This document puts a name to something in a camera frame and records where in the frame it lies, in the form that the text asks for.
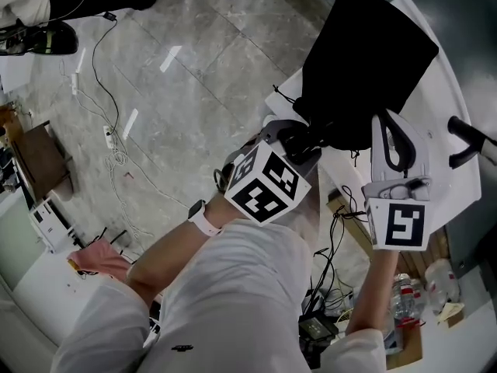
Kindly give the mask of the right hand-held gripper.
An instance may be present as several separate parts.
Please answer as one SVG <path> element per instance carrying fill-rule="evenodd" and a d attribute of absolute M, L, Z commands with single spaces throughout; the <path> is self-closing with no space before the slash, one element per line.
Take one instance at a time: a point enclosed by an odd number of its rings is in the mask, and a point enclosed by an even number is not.
<path fill-rule="evenodd" d="M 390 156 L 386 127 L 397 158 Z M 371 181 L 363 186 L 374 249 L 426 250 L 430 218 L 429 153 L 424 138 L 391 110 L 371 122 Z"/>

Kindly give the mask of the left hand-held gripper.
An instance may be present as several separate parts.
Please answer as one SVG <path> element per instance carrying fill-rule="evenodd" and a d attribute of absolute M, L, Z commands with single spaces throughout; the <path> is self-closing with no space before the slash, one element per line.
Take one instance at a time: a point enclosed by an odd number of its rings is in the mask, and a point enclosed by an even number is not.
<path fill-rule="evenodd" d="M 320 131 L 296 120 L 273 120 L 231 154 L 224 197 L 264 226 L 300 204 L 311 189 L 312 164 L 325 145 Z"/>

